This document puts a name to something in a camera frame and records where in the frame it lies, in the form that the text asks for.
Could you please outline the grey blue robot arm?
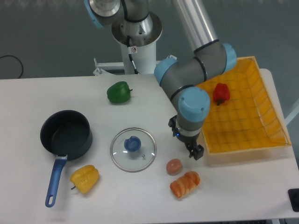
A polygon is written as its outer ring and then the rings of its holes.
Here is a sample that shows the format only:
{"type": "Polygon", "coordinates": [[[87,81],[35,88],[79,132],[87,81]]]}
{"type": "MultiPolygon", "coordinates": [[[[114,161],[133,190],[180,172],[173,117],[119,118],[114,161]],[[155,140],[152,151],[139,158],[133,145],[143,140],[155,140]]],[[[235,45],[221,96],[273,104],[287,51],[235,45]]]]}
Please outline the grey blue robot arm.
{"type": "Polygon", "coordinates": [[[111,25],[121,48],[126,74],[154,74],[158,84],[177,111],[169,120],[172,133],[198,160],[204,148],[197,138],[209,113],[210,99],[198,85],[233,69],[237,57],[233,47],[221,43],[200,0],[176,0],[193,58],[179,63],[173,56],[156,61],[156,42],[162,34],[159,17],[146,0],[86,0],[94,25],[111,25]]]}

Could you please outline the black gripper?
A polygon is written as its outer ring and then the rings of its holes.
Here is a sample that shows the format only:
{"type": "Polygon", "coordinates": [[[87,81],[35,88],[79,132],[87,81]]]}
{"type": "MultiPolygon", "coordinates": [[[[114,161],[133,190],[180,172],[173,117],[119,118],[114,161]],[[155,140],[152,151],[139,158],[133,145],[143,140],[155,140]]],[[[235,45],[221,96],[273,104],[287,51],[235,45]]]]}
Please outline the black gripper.
{"type": "Polygon", "coordinates": [[[177,137],[178,140],[183,142],[189,151],[189,158],[199,160],[204,155],[204,148],[201,145],[197,145],[198,134],[186,131],[181,128],[177,123],[177,115],[170,118],[168,126],[171,128],[173,137],[177,137]]]}

